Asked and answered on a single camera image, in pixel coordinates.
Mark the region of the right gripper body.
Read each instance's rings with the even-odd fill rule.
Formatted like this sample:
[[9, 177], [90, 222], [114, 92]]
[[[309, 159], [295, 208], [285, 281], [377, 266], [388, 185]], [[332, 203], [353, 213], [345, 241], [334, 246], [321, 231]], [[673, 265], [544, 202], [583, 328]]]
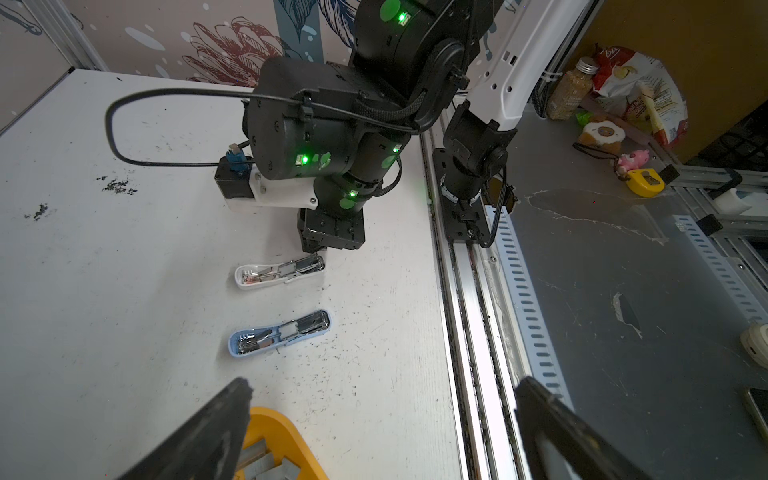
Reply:
[[308, 254], [322, 249], [357, 250], [365, 243], [363, 211], [337, 219], [324, 211], [302, 208], [297, 229], [302, 251]]

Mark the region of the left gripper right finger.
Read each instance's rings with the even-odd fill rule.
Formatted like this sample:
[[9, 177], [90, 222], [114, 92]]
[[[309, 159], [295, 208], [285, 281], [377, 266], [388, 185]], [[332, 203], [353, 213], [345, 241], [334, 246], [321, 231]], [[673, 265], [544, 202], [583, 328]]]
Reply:
[[649, 475], [532, 376], [514, 388], [515, 416], [533, 479], [549, 479], [542, 450], [549, 443], [582, 479], [647, 479]]

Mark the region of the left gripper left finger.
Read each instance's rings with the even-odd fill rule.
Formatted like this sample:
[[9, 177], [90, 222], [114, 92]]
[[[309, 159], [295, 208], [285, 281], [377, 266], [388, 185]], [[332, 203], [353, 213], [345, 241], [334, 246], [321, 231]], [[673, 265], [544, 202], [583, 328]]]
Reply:
[[237, 377], [126, 471], [123, 479], [232, 479], [250, 422], [252, 388]]

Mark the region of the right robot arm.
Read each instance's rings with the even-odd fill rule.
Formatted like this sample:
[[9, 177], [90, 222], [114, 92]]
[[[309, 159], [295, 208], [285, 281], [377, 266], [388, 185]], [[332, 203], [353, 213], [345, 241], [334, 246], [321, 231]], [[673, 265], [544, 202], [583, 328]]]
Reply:
[[244, 113], [260, 175], [309, 180], [314, 203], [300, 210], [305, 252], [355, 250], [363, 208], [410, 139], [429, 130], [459, 92], [434, 153], [450, 241], [493, 244], [483, 188], [505, 176], [508, 147], [544, 69], [585, 9], [582, 1], [527, 1], [481, 79], [468, 73], [499, 1], [363, 1], [346, 65], [267, 60]]

